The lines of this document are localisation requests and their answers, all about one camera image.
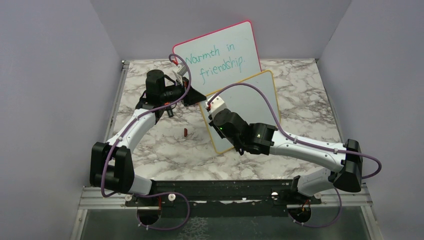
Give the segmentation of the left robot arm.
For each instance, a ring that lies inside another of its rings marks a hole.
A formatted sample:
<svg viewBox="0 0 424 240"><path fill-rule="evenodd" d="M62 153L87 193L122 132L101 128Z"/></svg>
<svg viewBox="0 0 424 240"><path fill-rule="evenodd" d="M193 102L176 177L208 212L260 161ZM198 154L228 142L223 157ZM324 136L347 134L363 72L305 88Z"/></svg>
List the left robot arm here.
<svg viewBox="0 0 424 240"><path fill-rule="evenodd" d="M157 200L153 181L134 171L132 153L143 136L153 128L162 115L173 117L177 103L192 106L206 100L206 96L189 86L184 75L187 68L178 65L171 79L159 69L146 74L146 90L140 97L130 120L106 142L96 142L91 150L89 182L94 187L112 193L138 194L144 205Z"/></svg>

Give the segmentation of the black orange highlighter marker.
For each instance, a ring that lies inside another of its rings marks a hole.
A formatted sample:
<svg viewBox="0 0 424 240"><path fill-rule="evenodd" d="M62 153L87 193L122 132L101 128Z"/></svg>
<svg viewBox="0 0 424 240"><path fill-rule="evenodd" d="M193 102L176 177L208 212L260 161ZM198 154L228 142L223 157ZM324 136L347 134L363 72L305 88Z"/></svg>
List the black orange highlighter marker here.
<svg viewBox="0 0 424 240"><path fill-rule="evenodd" d="M173 107L172 106L168 106L167 108L166 108L166 112L167 112L167 115L168 115L168 117L169 118L172 118L173 116L174 116L174 112L173 112Z"/></svg>

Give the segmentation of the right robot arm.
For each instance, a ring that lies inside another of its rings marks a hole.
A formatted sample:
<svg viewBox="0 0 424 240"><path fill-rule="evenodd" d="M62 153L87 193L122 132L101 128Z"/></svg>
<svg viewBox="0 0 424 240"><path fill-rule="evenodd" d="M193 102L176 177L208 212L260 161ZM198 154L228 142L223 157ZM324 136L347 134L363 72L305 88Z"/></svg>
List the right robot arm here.
<svg viewBox="0 0 424 240"><path fill-rule="evenodd" d="M209 125L240 155L247 152L286 156L322 166L321 170L293 179L288 196L296 204L332 188L349 193L358 193L362 189L363 159L359 156L361 149L356 140L330 143L293 135L286 137L273 125L247 123L227 108L210 114L208 118Z"/></svg>

